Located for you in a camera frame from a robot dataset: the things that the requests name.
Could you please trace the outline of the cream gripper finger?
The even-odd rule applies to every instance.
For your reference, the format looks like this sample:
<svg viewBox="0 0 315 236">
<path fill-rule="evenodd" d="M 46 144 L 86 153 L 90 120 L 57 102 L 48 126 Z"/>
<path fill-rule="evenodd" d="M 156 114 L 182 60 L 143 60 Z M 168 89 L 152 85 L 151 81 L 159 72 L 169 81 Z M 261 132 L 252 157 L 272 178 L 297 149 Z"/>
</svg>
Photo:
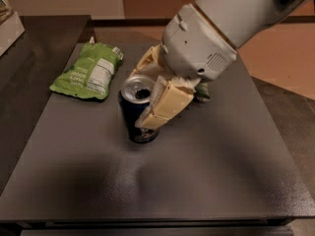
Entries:
<svg viewBox="0 0 315 236">
<path fill-rule="evenodd" d="M 157 78 L 164 72 L 159 61 L 160 45 L 150 47 L 142 56 L 136 67 L 132 70 L 130 77 L 144 75 L 150 78 Z"/>
<path fill-rule="evenodd" d="M 159 76 L 154 86 L 150 105 L 137 119 L 135 126 L 156 130 L 179 114 L 193 99 L 195 87 L 189 80 Z"/>
</svg>

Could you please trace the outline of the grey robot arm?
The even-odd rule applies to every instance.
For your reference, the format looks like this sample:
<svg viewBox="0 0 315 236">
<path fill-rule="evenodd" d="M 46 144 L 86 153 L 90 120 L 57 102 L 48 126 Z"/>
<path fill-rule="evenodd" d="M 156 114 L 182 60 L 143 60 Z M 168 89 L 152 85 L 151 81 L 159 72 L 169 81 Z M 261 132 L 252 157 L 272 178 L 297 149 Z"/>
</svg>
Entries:
<svg viewBox="0 0 315 236">
<path fill-rule="evenodd" d="M 166 26 L 160 44 L 140 59 L 134 75 L 154 78 L 150 105 L 135 126 L 155 130 L 180 113 L 201 82 L 216 80 L 237 50 L 281 22 L 305 0 L 195 0 Z"/>
</svg>

